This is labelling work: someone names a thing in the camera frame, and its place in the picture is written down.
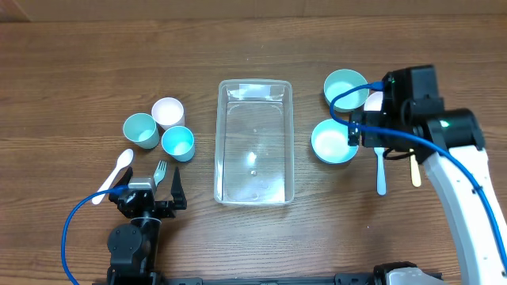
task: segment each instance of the blue tube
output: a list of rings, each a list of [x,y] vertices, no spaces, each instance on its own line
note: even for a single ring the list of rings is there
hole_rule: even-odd
[[[78,209],[82,205],[84,205],[86,202],[90,201],[95,196],[99,196],[99,195],[102,195],[102,194],[108,194],[108,193],[120,194],[123,190],[126,190],[127,188],[128,188],[127,186],[118,186],[116,188],[111,188],[109,190],[104,190],[104,191],[96,192],[96,193],[94,193],[94,194],[86,197],[83,201],[79,202],[76,205],[76,207],[74,207],[74,209],[72,209],[71,213],[67,217],[67,220],[65,221],[65,226],[63,226],[62,241],[60,243],[60,253],[61,253],[61,257],[62,257],[63,270],[65,271],[65,274],[67,274],[67,277],[69,277],[69,280],[74,285],[79,285],[79,283],[76,280],[76,278],[74,278],[72,276],[71,270],[69,270],[69,267],[67,266],[67,259],[65,258],[65,244],[67,243],[67,230],[69,229],[69,225],[71,224],[72,217],[74,216],[74,214],[76,213],[76,211],[78,211]]]
[[[335,121],[337,121],[338,123],[344,124],[347,127],[355,127],[358,131],[369,131],[369,132],[373,132],[373,133],[377,133],[377,134],[381,134],[381,135],[396,136],[399,138],[410,140],[410,141],[418,143],[422,146],[426,146],[431,150],[435,150],[438,154],[440,154],[441,156],[447,158],[450,162],[452,162],[452,164],[454,164],[464,174],[464,176],[470,181],[474,190],[477,192],[477,194],[482,202],[482,205],[484,206],[484,210],[486,211],[486,215],[490,221],[491,230],[493,231],[494,240],[497,244],[498,253],[500,255],[501,262],[504,266],[505,272],[507,272],[507,253],[505,253],[505,246],[504,246],[504,242],[501,238],[500,227],[498,226],[497,219],[494,216],[493,209],[491,209],[491,205],[486,198],[486,194],[484,194],[484,191],[482,190],[482,186],[480,186],[478,184],[477,180],[474,178],[472,173],[470,173],[470,171],[468,171],[468,169],[463,164],[461,164],[461,162],[459,162],[449,152],[442,149],[438,145],[434,144],[433,142],[430,142],[429,140],[420,138],[416,135],[412,135],[412,134],[406,133],[404,131],[391,130],[391,129],[384,128],[384,127],[369,127],[369,126],[364,126],[364,125],[361,125],[358,123],[349,123],[346,120],[342,120],[342,119],[338,118],[334,114],[334,104],[336,104],[336,101],[338,101],[340,98],[343,98],[343,97],[345,97],[353,92],[356,92],[357,90],[360,90],[360,89],[372,89],[375,91],[383,91],[383,83],[382,82],[373,82],[370,84],[360,85],[360,86],[357,86],[357,87],[355,87],[343,94],[336,96],[330,102],[331,117],[333,117],[333,119]]]

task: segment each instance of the wood grain surface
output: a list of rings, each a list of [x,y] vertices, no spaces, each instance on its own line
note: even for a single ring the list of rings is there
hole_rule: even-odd
[[[409,260],[459,283],[447,220],[427,179],[388,161],[375,191],[375,155],[346,167],[320,162],[310,134],[328,119],[320,93],[333,70],[368,81],[434,63],[447,108],[475,112],[497,197],[507,206],[507,17],[336,17],[0,25],[0,284],[68,284],[59,255],[71,208],[97,191],[134,148],[136,176],[160,159],[181,167],[189,208],[162,225],[158,268],[205,279],[331,276]],[[213,199],[217,89],[224,79],[287,80],[294,89],[295,199],[286,207],[224,207]],[[160,97],[183,102],[196,157],[124,139],[131,114]],[[159,186],[169,196],[170,179]],[[85,205],[67,258],[84,284],[105,280],[109,231],[127,219],[111,203]]]

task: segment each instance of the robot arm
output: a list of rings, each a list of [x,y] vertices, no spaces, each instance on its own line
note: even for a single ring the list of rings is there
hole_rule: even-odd
[[[482,132],[467,109],[444,110],[432,66],[417,66],[388,73],[379,112],[354,112],[349,121],[369,127],[386,127],[427,139],[448,150],[483,187],[503,240],[507,225],[491,184]],[[349,145],[382,146],[399,152],[415,149],[417,162],[425,167],[444,207],[456,244],[463,284],[507,284],[490,221],[471,182],[447,158],[414,142],[376,133],[358,132],[349,126]],[[419,274],[416,268],[385,272],[381,284],[439,284],[440,280]]]

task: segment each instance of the cup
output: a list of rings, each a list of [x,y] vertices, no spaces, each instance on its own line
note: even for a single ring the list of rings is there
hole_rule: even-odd
[[[193,133],[187,127],[175,126],[162,135],[162,148],[179,162],[187,162],[196,153]]]
[[[311,133],[311,147],[325,163],[340,164],[352,159],[359,146],[349,146],[349,127],[328,119],[320,122]]]
[[[160,139],[157,123],[152,116],[145,113],[134,114],[125,120],[124,135],[131,142],[147,150],[156,147]]]
[[[153,104],[151,115],[164,130],[174,126],[185,126],[185,110],[177,99],[166,97]]]
[[[336,96],[364,84],[368,84],[366,79],[354,70],[343,69],[334,71],[324,82],[324,95],[327,104],[329,105]],[[364,104],[369,93],[368,89],[361,89],[338,99],[334,105],[334,110],[337,112],[350,112],[355,108],[359,108]]]

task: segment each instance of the clear rectangular container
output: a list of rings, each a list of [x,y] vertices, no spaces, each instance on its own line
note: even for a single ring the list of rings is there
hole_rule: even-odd
[[[292,86],[268,79],[220,83],[215,200],[281,205],[294,199]]]

